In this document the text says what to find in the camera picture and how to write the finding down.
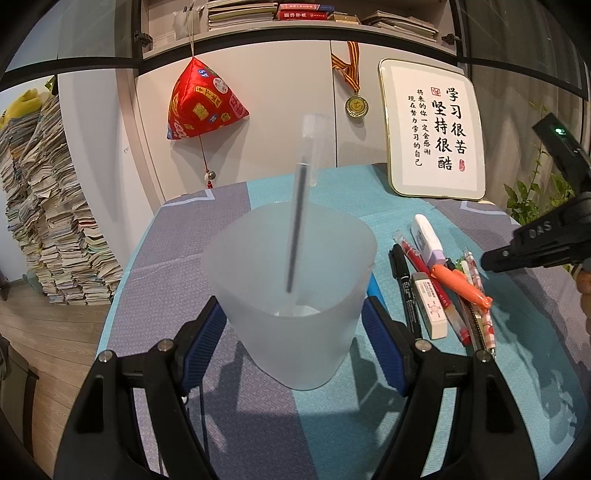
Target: frosted plastic cup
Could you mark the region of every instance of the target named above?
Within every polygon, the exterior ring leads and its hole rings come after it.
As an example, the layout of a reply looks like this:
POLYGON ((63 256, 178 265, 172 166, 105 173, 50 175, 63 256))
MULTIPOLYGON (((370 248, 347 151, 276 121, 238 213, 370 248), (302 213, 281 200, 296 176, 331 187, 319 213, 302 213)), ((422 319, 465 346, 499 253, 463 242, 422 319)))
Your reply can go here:
POLYGON ((294 316, 285 262, 291 202, 254 209, 215 235, 202 269, 261 370, 295 390, 330 380, 353 337, 377 243, 361 220, 311 203, 304 220, 294 316))

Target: framed calligraphy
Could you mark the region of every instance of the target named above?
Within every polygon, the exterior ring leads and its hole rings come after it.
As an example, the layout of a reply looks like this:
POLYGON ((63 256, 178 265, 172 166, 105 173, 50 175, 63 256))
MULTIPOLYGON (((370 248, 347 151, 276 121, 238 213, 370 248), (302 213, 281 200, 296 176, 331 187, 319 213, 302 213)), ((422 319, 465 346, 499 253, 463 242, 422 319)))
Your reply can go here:
POLYGON ((400 195, 479 200, 485 193, 474 87, 456 71, 382 60, 388 177, 400 195))

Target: red pen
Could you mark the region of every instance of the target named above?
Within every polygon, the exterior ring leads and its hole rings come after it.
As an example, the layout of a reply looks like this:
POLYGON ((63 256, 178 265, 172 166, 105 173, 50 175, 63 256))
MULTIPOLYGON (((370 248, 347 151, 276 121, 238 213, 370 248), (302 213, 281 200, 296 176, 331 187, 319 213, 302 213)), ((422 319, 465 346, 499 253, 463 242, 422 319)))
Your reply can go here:
POLYGON ((470 345, 470 333, 468 332, 466 324, 462 320, 462 317, 460 317, 460 314, 457 312, 456 307, 452 303, 452 300, 450 299, 449 295, 445 293, 445 291, 441 287, 441 284, 431 277, 431 272, 429 272, 429 269, 423 261, 423 259, 421 258, 421 255, 418 253, 416 249, 414 249, 411 246, 410 243, 408 243, 404 239, 404 235, 400 230, 396 232, 396 237, 394 239, 396 240, 396 243, 398 243, 402 247, 402 250, 404 251, 405 255, 410 260, 410 263, 413 264, 413 267, 416 268, 417 271, 429 275, 429 277, 431 278, 431 282, 433 283, 435 293, 437 293, 437 297, 439 298, 439 301, 443 306, 443 310, 445 311, 445 314, 447 316, 447 319, 449 320, 450 325, 453 328, 453 331, 456 332, 458 340, 460 340, 460 342, 464 346, 470 345))

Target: table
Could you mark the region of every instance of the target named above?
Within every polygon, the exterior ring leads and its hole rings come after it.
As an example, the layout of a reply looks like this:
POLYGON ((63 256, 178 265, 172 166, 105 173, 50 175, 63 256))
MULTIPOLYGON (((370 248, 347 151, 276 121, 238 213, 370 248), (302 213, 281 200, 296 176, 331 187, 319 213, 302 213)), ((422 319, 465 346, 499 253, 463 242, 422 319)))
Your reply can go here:
MULTIPOLYGON (((211 289, 200 269, 209 239, 241 215, 291 197, 293 176, 238 183, 189 194, 164 204, 146 231, 109 312, 99 351, 143 352, 201 311, 211 289)), ((362 219, 378 241, 374 274, 395 320, 404 314, 387 252, 402 229, 410 236, 422 213, 451 258, 468 247, 506 245, 515 222, 490 203, 412 199, 391 191, 385 166, 320 172, 311 200, 362 219)), ((524 417, 541 476, 561 459, 589 413, 591 347, 579 295, 561 268, 519 270, 483 277, 498 341, 497 363, 524 417)), ((465 353, 451 328, 434 343, 465 353)), ((148 461, 158 452, 143 392, 138 423, 148 461)), ((291 391, 260 371, 229 324, 203 383, 205 432, 222 480, 357 480, 370 478, 389 441, 404 399, 390 388, 359 322, 349 355, 335 376, 313 391, 291 391)), ((452 421, 454 392, 446 390, 424 473, 441 466, 452 421)), ((197 391, 188 407, 203 441, 197 391)))

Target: yellow plush toy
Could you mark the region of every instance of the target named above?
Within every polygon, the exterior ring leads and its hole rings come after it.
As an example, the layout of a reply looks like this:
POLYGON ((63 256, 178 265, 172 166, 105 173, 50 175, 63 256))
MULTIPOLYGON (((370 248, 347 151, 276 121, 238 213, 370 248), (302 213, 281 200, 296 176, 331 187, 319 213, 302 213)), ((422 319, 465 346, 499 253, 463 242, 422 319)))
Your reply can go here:
POLYGON ((8 123, 11 118, 19 118, 29 113, 36 112, 41 108, 43 100, 39 97, 37 89, 27 90, 6 109, 0 120, 0 129, 8 123))

